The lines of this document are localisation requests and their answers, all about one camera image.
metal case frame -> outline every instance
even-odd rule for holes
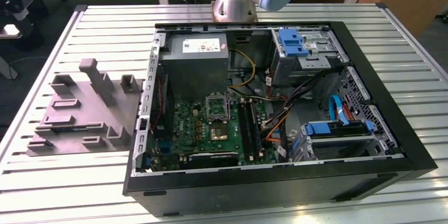
[[[296,25],[329,26],[368,88],[370,100],[366,103],[377,107],[390,134],[400,144],[393,151],[404,153],[405,157],[308,165],[285,163],[268,169],[241,167],[202,173],[173,172],[161,176],[136,176],[136,153],[132,145],[122,194],[132,196],[154,216],[218,213],[356,200],[396,181],[416,178],[437,168],[342,22],[168,24],[156,25],[156,28],[166,32],[185,32],[226,31],[232,27],[257,30]],[[162,33],[156,33],[154,43],[164,43]],[[150,68],[154,71],[157,67],[157,54],[158,47],[154,46],[150,51],[149,72]],[[138,131],[134,141],[145,142]]]

motherboard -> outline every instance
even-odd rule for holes
[[[176,103],[172,139],[158,141],[162,169],[276,163],[272,144],[261,138],[265,119],[261,100],[226,102],[216,95]]]

green circuit board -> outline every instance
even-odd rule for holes
[[[212,106],[213,110],[218,110],[218,104]],[[238,153],[238,165],[276,163],[274,149],[272,147],[264,149],[262,157],[252,161],[245,159],[237,107],[238,102],[229,102],[229,118],[226,122],[208,122],[205,102],[174,104],[170,154],[161,157],[165,170],[177,170],[178,157],[193,153]],[[254,103],[253,108],[257,122],[261,123],[266,119],[264,103]]]

sticker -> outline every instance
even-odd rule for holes
[[[306,48],[317,48],[316,44],[312,43],[312,42],[306,42],[306,43],[305,43],[305,47],[306,47]]]
[[[290,131],[289,131],[289,136],[293,137],[293,136],[297,135],[297,133],[298,133],[298,131],[296,131],[296,130],[290,130]]]
[[[286,150],[278,145],[277,152],[282,157],[286,157]]]
[[[214,39],[185,39],[182,53],[190,52],[220,52],[218,38]]]
[[[272,86],[272,78],[269,76],[266,76],[266,86]]]

blue plastic clip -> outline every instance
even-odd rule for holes
[[[342,125],[348,125],[348,120],[345,118],[344,110],[342,110],[342,102],[336,94],[330,95],[329,102],[328,102],[329,120],[336,120],[333,102],[336,103],[338,119],[342,121]]]
[[[370,121],[366,120],[366,121],[364,122],[364,124],[365,124],[366,129],[369,130],[369,133],[372,133],[372,132],[374,131],[373,123],[372,123]]]
[[[310,127],[313,128],[314,134],[329,134],[329,126],[328,123],[310,123]]]
[[[294,29],[278,30],[280,43],[285,49],[285,56],[308,56],[308,50],[302,47],[302,38]]]
[[[306,131],[306,135],[310,136],[312,134],[314,134],[313,128],[309,124],[305,125],[305,131]]]

